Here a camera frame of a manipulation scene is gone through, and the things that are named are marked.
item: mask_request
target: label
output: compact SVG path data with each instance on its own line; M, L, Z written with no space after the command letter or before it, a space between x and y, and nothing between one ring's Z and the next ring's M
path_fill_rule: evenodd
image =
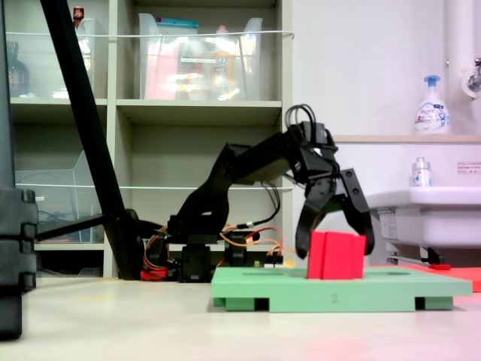
M381 234L383 238L398 239L398 228L396 227L396 216L390 210L378 211L381 222Z
M429 169L416 169L413 172L413 186L431 187L431 171Z
M451 124L448 110L441 104L424 103L419 109L414 129L418 132L442 129Z
M204 64L215 64L215 59L199 59L199 58L180 58L181 62L201 62Z
M458 162L458 174L481 174L481 162Z

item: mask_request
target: plastic storage box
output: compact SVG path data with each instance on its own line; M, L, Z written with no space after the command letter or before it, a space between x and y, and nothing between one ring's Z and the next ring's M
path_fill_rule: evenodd
M107 38L95 19L84 19L77 30L83 61L96 98L107 96ZM12 97L68 99L50 36L9 35L8 67Z
M73 169L15 171L15 180L19 188L26 188L35 192L38 205L39 232L62 223L101 213L84 152L81 153ZM49 241L99 243L103 242L103 237L102 227L97 226Z
M141 35L165 34L152 15L139 14L139 20ZM262 19L255 18L244 31L261 29ZM141 38L141 99L259 100L260 34L176 31L183 33Z

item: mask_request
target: pump bottle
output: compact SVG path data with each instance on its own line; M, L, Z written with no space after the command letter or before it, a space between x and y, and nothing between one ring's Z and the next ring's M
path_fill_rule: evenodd
M439 80L440 78L437 75L429 75L424 78L424 81L428 83L429 91L419 106L414 123L415 134L451 133L451 117L436 88L436 83Z

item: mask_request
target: green platform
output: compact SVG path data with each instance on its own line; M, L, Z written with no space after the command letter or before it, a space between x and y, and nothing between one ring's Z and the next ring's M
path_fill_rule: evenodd
M215 307L227 311L388 312L451 310L453 296L472 293L470 281L401 267L365 268L364 279L306 279L305 268L218 268Z

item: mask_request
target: wall label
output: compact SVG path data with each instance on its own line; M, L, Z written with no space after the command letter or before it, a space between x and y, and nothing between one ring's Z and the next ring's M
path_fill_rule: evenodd
M458 162L458 174L481 174L481 162Z

